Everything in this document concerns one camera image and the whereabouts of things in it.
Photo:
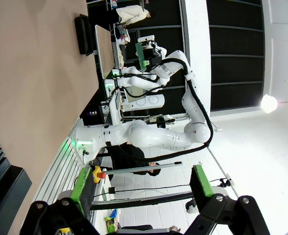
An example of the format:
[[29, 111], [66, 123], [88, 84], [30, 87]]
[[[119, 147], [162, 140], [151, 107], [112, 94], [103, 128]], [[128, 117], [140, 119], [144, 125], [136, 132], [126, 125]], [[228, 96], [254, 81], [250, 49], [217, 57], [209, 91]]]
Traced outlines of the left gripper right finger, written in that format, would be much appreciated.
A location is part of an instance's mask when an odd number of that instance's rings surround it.
[[227, 225], [234, 235], [270, 234], [254, 197], [233, 200], [215, 193], [199, 164], [192, 167], [190, 187], [199, 215], [186, 230], [188, 235], [209, 235], [217, 224]]

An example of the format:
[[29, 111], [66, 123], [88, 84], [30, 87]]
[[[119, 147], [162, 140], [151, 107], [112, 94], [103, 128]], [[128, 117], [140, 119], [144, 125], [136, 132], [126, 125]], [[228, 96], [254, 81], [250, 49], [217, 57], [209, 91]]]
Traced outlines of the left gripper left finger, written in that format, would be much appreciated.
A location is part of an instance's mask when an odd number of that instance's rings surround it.
[[92, 168], [82, 168], [70, 196], [62, 196], [53, 204], [35, 201], [30, 205], [20, 234], [59, 235], [69, 228], [74, 235], [96, 235], [90, 222], [90, 207], [96, 184]]

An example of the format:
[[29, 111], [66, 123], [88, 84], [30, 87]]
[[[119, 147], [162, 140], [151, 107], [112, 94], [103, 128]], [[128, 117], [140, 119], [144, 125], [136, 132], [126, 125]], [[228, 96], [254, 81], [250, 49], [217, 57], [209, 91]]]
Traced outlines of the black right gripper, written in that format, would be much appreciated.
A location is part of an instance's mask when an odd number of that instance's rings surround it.
[[161, 63], [164, 56], [162, 48], [156, 45], [145, 48], [145, 60], [141, 62], [143, 67], [152, 68]]

